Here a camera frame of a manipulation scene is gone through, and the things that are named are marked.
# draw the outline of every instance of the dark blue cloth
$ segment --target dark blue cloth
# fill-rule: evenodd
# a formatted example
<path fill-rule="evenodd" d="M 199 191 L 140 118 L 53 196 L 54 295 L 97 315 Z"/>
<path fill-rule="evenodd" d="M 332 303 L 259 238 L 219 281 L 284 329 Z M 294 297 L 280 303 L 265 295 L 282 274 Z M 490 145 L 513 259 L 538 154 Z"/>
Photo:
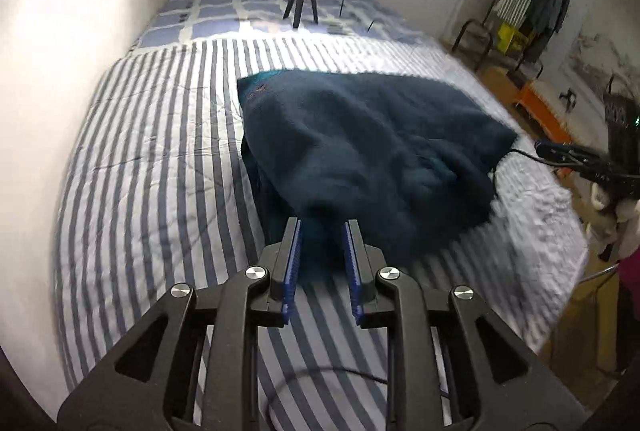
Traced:
<path fill-rule="evenodd" d="M 303 218 L 301 273 L 341 261 L 356 218 L 392 264 L 488 220 L 488 173 L 516 135 L 463 92 L 411 76 L 265 72 L 238 81 L 242 158 L 267 243 Z"/>

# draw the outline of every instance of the bed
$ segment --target bed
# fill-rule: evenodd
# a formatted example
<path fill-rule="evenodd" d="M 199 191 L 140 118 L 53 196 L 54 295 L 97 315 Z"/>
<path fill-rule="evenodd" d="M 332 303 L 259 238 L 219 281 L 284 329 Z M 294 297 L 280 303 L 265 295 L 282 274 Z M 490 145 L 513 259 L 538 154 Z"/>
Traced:
<path fill-rule="evenodd" d="M 374 0 L 319 0 L 320 24 L 303 15 L 298 32 L 282 21 L 277 7 L 285 3 L 170 0 L 98 85 L 70 158 L 56 234 L 70 389 L 173 284 L 223 283 L 257 260 L 264 242 L 240 156 L 238 78 L 279 68 L 435 78 L 512 127 L 518 148 L 534 151 L 473 74 Z M 538 351 L 581 277 L 586 241 L 569 192 L 547 168 L 511 154 L 496 182 L 492 220 L 418 260 L 411 274 L 440 289 L 473 287 Z M 354 326 L 344 278 L 299 287 L 296 308 L 288 327 L 260 329 L 261 407 L 284 375 L 304 367 L 386 376 L 386 335 Z M 198 400 L 207 353 L 206 344 Z M 290 384 L 273 417 L 286 431 L 384 429 L 385 404 L 384 386 L 327 373 Z"/>

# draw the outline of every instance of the brown floor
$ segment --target brown floor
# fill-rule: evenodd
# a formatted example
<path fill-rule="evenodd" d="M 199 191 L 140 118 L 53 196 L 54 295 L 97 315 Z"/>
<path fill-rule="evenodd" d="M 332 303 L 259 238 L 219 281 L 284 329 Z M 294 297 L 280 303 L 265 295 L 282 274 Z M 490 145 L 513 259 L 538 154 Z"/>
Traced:
<path fill-rule="evenodd" d="M 495 67 L 485 68 L 479 72 L 479 78 L 518 124 L 529 135 L 537 138 L 529 121 L 511 106 L 518 89 L 506 77 L 506 73 Z M 585 205 L 579 197 L 571 177 L 561 183 L 574 193 L 574 209 L 578 216 L 584 221 L 597 219 L 594 209 Z M 586 274 L 608 266 L 592 252 Z M 601 277 L 588 284 L 578 285 L 541 353 L 545 363 L 558 378 L 590 409 L 596 409 L 614 385 L 607 374 L 616 367 L 617 299 L 617 276 Z"/>

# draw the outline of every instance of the metal bolt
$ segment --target metal bolt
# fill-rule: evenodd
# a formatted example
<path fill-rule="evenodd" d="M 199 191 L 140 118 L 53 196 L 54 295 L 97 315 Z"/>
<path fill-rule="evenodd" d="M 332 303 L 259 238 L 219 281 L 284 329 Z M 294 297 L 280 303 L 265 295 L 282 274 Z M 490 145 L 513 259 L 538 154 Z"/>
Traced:
<path fill-rule="evenodd" d="M 400 271 L 396 267 L 383 267 L 380 269 L 380 277 L 382 279 L 394 280 L 400 277 Z"/>
<path fill-rule="evenodd" d="M 174 297 L 185 297 L 191 292 L 191 287 L 186 283 L 176 283 L 171 287 L 171 295 Z"/>
<path fill-rule="evenodd" d="M 468 286 L 461 285 L 453 289 L 453 295 L 458 299 L 467 300 L 471 299 L 474 296 L 474 291 L 471 290 L 471 288 L 469 288 Z"/>
<path fill-rule="evenodd" d="M 261 279 L 265 277 L 267 271 L 256 265 L 255 267 L 249 267 L 244 273 L 249 279 Z"/>

